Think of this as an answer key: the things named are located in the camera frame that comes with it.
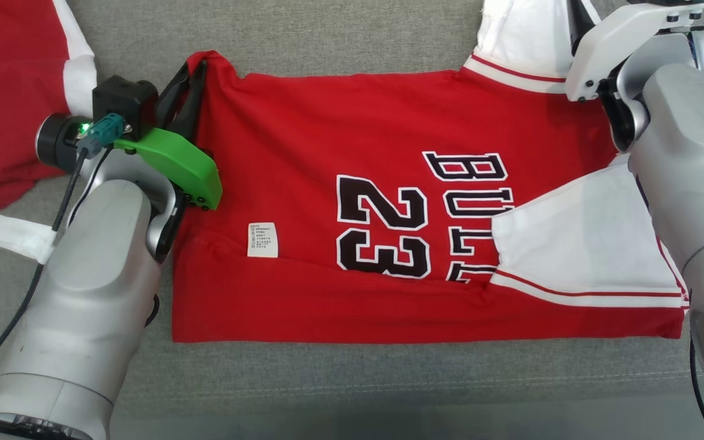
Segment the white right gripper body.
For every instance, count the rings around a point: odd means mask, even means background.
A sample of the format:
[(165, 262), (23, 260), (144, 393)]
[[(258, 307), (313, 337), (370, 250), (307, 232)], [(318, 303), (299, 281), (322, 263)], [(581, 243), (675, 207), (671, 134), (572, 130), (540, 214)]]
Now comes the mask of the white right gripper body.
[(620, 67), (623, 76), (644, 75), (671, 62), (692, 63), (687, 37), (679, 34), (704, 14), (704, 2), (639, 3), (618, 8), (581, 37), (565, 79), (572, 102), (595, 100), (602, 80)]

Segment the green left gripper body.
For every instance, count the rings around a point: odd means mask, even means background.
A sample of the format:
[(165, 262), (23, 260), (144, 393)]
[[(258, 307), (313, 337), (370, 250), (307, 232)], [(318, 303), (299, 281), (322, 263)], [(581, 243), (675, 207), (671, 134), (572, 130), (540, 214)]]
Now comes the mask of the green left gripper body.
[(215, 211), (222, 186), (217, 164), (183, 136), (153, 128), (141, 140), (115, 140), (114, 147), (133, 152), (160, 175), (192, 197), (198, 206)]

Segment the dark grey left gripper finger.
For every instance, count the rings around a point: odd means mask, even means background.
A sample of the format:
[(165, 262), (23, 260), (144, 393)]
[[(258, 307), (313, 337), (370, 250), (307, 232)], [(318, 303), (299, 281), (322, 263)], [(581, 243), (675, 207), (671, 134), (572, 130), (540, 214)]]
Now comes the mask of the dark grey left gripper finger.
[(185, 100), (178, 111), (178, 134), (188, 142), (196, 144), (199, 114), (203, 104), (206, 84), (207, 61), (202, 59), (185, 81)]
[(156, 127), (166, 131), (196, 131), (196, 82), (185, 62), (156, 104)]

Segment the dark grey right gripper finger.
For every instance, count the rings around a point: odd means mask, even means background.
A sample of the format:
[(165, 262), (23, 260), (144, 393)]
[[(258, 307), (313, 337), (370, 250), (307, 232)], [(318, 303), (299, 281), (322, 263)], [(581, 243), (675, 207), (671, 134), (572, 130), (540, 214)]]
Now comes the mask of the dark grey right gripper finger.
[(568, 24), (572, 48), (578, 48), (583, 36), (592, 30), (601, 18), (592, 0), (568, 0)]

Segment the red white basketball jersey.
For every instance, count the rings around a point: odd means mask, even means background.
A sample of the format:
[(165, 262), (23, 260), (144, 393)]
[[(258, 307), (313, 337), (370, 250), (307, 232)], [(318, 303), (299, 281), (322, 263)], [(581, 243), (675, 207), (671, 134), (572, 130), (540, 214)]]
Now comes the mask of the red white basketball jersey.
[(571, 102), (567, 0), (484, 0), (457, 70), (238, 75), (207, 62), (223, 194), (176, 237), (177, 343), (681, 337), (688, 294), (600, 103)]

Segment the red shorts with white stripe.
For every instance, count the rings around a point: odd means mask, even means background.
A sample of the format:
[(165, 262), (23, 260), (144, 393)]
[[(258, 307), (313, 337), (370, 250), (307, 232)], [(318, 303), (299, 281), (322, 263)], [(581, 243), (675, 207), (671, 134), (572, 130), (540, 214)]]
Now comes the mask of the red shorts with white stripe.
[(92, 116), (94, 58), (67, 0), (0, 0), (0, 209), (59, 175), (37, 131), (51, 114)]

